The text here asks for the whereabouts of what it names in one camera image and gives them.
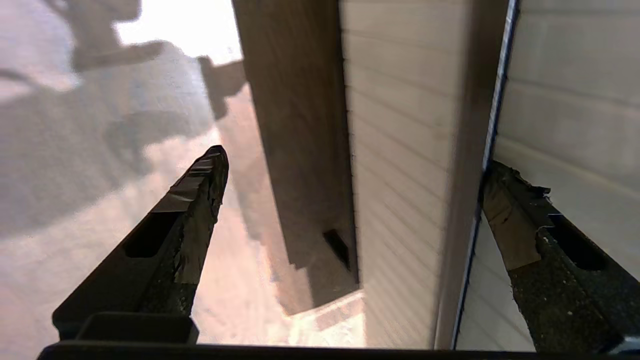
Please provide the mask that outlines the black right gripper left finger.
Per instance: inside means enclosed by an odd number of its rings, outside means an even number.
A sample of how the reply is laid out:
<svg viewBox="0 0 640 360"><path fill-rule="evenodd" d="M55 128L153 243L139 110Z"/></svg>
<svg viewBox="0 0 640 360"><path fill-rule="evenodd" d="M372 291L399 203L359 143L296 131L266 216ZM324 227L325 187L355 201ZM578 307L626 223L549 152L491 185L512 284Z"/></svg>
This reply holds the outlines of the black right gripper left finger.
<svg viewBox="0 0 640 360"><path fill-rule="evenodd" d="M98 313L190 316L228 178L211 146L52 313L59 339Z"/></svg>

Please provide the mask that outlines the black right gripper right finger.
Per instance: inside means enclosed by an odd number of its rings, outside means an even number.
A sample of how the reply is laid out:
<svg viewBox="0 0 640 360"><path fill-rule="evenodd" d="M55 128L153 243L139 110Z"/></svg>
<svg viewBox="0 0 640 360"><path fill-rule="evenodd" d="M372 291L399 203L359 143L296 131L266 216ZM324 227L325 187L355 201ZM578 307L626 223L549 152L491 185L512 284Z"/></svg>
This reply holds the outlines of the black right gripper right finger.
<svg viewBox="0 0 640 360"><path fill-rule="evenodd" d="M535 350L637 354L639 282L553 206L550 191L492 161L482 194Z"/></svg>

